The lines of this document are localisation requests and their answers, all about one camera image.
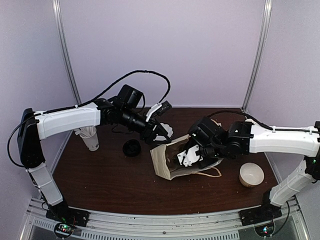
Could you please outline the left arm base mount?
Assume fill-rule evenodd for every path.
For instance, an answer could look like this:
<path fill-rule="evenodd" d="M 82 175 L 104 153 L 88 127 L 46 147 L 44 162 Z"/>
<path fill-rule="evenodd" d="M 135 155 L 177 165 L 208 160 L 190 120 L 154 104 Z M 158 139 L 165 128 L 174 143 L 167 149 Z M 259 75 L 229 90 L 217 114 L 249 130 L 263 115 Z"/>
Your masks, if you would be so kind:
<path fill-rule="evenodd" d="M 46 218 L 56 221 L 53 233 L 59 239 L 69 238 L 79 227 L 86 227 L 90 213 L 65 205 L 47 205 Z"/>

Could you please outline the kraft paper takeout bag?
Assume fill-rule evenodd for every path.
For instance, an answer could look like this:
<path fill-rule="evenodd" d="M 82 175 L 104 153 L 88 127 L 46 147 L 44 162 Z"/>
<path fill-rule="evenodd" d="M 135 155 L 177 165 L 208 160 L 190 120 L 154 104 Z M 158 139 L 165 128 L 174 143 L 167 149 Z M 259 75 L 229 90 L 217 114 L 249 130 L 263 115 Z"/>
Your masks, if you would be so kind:
<path fill-rule="evenodd" d="M 224 132 L 222 125 L 209 117 L 196 121 L 186 135 L 150 150 L 155 174 L 171 181 L 216 168 L 224 158 L 211 145 L 211 139 Z"/>

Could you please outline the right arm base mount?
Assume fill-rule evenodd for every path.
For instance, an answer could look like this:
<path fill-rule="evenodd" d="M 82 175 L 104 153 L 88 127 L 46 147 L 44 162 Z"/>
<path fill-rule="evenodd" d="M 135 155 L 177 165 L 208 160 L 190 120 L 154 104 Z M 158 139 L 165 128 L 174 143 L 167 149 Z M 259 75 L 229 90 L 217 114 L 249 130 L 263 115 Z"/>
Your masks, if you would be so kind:
<path fill-rule="evenodd" d="M 275 218 L 282 216 L 281 207 L 270 203 L 239 212 L 242 226 L 254 225 L 255 233 L 260 237 L 271 237 L 275 232 Z"/>

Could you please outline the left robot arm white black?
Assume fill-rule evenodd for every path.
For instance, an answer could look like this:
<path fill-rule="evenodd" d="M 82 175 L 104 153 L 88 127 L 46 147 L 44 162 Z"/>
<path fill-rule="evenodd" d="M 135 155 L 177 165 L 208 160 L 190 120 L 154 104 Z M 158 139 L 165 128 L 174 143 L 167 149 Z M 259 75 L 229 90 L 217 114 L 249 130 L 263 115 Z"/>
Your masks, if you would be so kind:
<path fill-rule="evenodd" d="M 173 128 L 155 117 L 172 106 L 168 101 L 157 103 L 142 115 L 133 109 L 143 97 L 141 91 L 125 84 L 118 95 L 94 99 L 83 106 L 36 112 L 32 108 L 24 110 L 20 124 L 12 131 L 17 133 L 18 167 L 26 169 L 47 204 L 53 207 L 53 215 L 61 222 L 69 221 L 72 211 L 64 205 L 66 201 L 46 166 L 41 140 L 76 129 L 118 124 L 139 133 L 140 140 L 148 145 L 170 143 Z"/>

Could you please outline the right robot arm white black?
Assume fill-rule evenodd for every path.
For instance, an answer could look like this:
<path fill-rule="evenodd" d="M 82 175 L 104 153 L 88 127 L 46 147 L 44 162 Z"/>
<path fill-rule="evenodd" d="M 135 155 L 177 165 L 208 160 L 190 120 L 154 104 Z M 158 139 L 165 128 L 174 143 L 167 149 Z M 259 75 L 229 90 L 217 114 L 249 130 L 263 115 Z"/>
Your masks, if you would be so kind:
<path fill-rule="evenodd" d="M 320 179 L 320 132 L 315 126 L 278 128 L 263 126 L 257 120 L 236 121 L 224 130 L 214 120 L 203 117 L 188 130 L 198 146 L 197 158 L 232 158 L 257 153 L 303 155 L 298 167 L 266 193 L 268 199 L 256 210 L 259 220 L 268 220 L 289 198 Z"/>

